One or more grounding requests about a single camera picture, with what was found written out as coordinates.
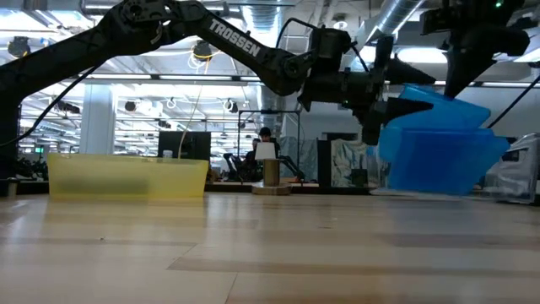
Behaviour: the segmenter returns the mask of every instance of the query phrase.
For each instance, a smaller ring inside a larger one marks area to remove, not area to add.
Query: plastic bin
[[[506,138],[478,128],[489,109],[416,85],[406,85],[400,97],[434,107],[393,119],[381,130],[378,153],[389,165],[390,189],[468,194],[510,147]]]
[[[204,194],[205,160],[50,154],[52,199],[171,200]]]
[[[433,109],[392,119],[389,127],[400,128],[478,128],[489,118],[490,110],[468,102],[450,99],[433,90],[406,84],[399,98],[425,101]]]
[[[396,190],[468,194],[510,146],[490,129],[386,128],[383,133],[380,154],[390,163],[388,186]]]

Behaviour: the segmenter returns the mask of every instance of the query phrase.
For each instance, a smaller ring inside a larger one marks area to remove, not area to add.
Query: white pillar
[[[80,153],[114,153],[116,98],[110,85],[86,84],[84,87],[83,123]]]

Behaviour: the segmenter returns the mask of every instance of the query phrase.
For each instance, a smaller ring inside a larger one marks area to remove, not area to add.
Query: desk
[[[206,193],[0,202],[2,303],[539,303],[540,209]]]

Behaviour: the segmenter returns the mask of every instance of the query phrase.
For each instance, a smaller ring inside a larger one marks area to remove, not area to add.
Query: yellow translucent bin
[[[171,200],[200,198],[206,160],[49,154],[52,199]]]

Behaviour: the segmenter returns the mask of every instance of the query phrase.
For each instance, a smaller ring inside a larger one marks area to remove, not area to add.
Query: blue translucent bin
[[[399,98],[424,101],[433,109],[393,119],[388,124],[400,128],[479,128],[489,118],[490,110],[468,102],[450,99],[433,90],[406,84]]]
[[[381,130],[379,154],[390,163],[392,189],[468,194],[510,147],[491,129],[478,128],[489,109],[411,85],[400,97],[434,108],[396,118]]]

